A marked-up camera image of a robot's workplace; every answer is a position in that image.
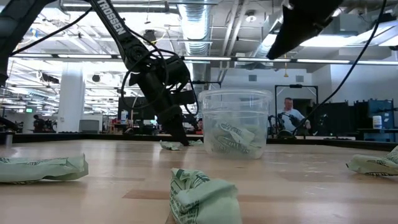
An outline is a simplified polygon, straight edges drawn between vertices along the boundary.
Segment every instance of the ceiling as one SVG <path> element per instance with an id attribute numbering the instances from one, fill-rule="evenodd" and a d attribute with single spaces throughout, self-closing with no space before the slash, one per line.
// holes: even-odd
<path id="1" fill-rule="evenodd" d="M 179 0 L 174 2 L 195 1 Z M 186 55 L 185 40 L 181 28 L 180 16 L 174 13 L 148 13 L 148 6 L 163 4 L 163 1 L 121 1 L 123 3 L 134 3 L 135 6 L 143 8 L 142 12 L 121 12 L 121 17 L 125 18 L 125 23 L 132 30 L 143 34 L 145 30 L 155 30 L 157 46 L 161 49 L 171 50 L 179 55 Z M 247 16 L 243 16 L 243 21 L 238 32 L 237 41 L 234 43 L 231 55 L 238 53 L 250 54 L 257 49 L 267 36 L 264 31 L 264 21 L 268 15 L 272 15 L 280 10 L 281 0 L 262 1 L 252 0 L 246 7 L 254 11 L 256 20 L 248 22 Z M 388 5 L 395 6 L 398 1 L 388 1 Z M 223 48 L 224 38 L 226 37 L 228 21 L 238 19 L 242 4 L 238 7 L 235 18 L 230 18 L 233 8 L 233 0 L 212 1 L 210 12 L 211 37 L 210 55 L 220 56 Z M 355 14 L 371 12 L 381 5 L 381 1 L 345 1 L 340 9 L 340 14 Z M 45 35 L 69 24 L 77 19 L 83 12 L 81 9 L 76 11 L 61 11 L 58 3 L 53 3 L 46 7 L 32 24 L 30 31 L 26 33 L 24 40 L 17 49 L 41 38 Z M 298 47 L 289 52 L 288 58 L 308 58 L 308 59 L 342 59 L 352 60 L 357 56 L 360 49 L 357 47 Z M 72 26 L 61 34 L 47 39 L 36 46 L 26 50 L 25 53 L 41 54 L 118 54 L 118 48 L 108 31 L 98 18 L 95 12 L 89 13 L 77 25 Z M 382 60 L 391 55 L 387 47 L 374 46 L 364 55 L 365 59 Z M 81 62 L 84 63 L 84 73 L 86 77 L 86 112 L 101 112 L 114 114 L 118 107 L 117 99 L 119 93 L 112 87 L 120 86 L 121 80 L 126 72 L 122 61 L 120 62 Z M 212 63 L 212 67 L 218 67 L 218 63 Z M 51 114 L 57 111 L 59 98 L 59 85 L 50 84 L 53 88 L 46 88 L 49 85 L 43 82 L 40 77 L 42 74 L 53 76 L 62 82 L 62 61 L 55 60 L 27 60 L 25 58 L 12 58 L 8 68 L 8 85 L 22 86 L 23 88 L 8 88 L 3 90 L 4 105 L 39 105 L 41 112 Z M 273 68 L 284 68 L 283 63 L 274 64 Z M 289 64 L 289 68 L 304 68 L 308 72 L 313 72 L 318 68 L 316 65 Z M 100 75 L 101 80 L 94 82 L 93 75 Z M 127 95 L 140 96 L 138 86 L 133 86 L 127 90 Z"/>

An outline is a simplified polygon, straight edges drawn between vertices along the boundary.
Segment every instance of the clear plastic container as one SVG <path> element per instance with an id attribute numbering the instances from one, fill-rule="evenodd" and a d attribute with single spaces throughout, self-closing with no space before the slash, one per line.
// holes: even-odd
<path id="1" fill-rule="evenodd" d="M 199 94 L 207 153 L 233 159 L 258 159 L 267 143 L 266 90 L 220 89 Z"/>

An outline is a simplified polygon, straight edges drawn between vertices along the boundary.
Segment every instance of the wooden tabletop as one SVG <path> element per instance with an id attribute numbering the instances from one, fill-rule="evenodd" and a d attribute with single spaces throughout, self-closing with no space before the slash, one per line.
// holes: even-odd
<path id="1" fill-rule="evenodd" d="M 200 169 L 236 184 L 247 224 L 398 223 L 398 178 L 359 175 L 345 166 L 354 154 L 385 152 L 268 145 L 262 159 L 229 161 L 209 157 L 202 147 L 167 151 L 158 142 L 82 140 L 15 144 L 0 149 L 0 156 L 81 152 L 90 174 L 80 180 L 0 185 L 0 223 L 173 223 L 173 167 Z"/>

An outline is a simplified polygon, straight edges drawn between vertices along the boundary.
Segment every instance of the white pillar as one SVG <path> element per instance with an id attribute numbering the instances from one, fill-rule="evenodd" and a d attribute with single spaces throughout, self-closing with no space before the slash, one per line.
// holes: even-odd
<path id="1" fill-rule="evenodd" d="M 57 132 L 79 131 L 85 106 L 85 77 L 81 63 L 63 63 Z"/>
<path id="2" fill-rule="evenodd" d="M 24 116 L 24 126 L 22 128 L 22 133 L 33 133 L 32 130 L 35 129 L 34 126 L 33 126 L 33 122 L 35 121 L 33 116 L 36 114 L 37 107 L 27 106 L 26 109 L 32 109 L 32 112 L 31 113 L 26 113 L 25 112 L 25 114 L 24 114 L 25 115 Z"/>

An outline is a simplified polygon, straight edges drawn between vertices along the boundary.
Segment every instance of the black robotic arm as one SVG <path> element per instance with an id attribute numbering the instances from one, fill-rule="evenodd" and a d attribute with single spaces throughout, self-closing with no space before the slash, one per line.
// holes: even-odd
<path id="1" fill-rule="evenodd" d="M 7 63 L 12 51 L 33 24 L 41 10 L 55 0 L 11 0 L 0 13 L 0 85 L 8 79 Z M 124 20 L 114 9 L 110 0 L 89 0 L 118 46 L 122 60 L 131 75 L 129 85 L 138 84 L 157 114 L 158 123 L 178 139 L 188 145 L 182 126 L 182 110 L 173 101 L 168 85 L 185 86 L 190 80 L 188 68 L 177 55 L 166 61 L 154 57 L 125 25 Z"/>

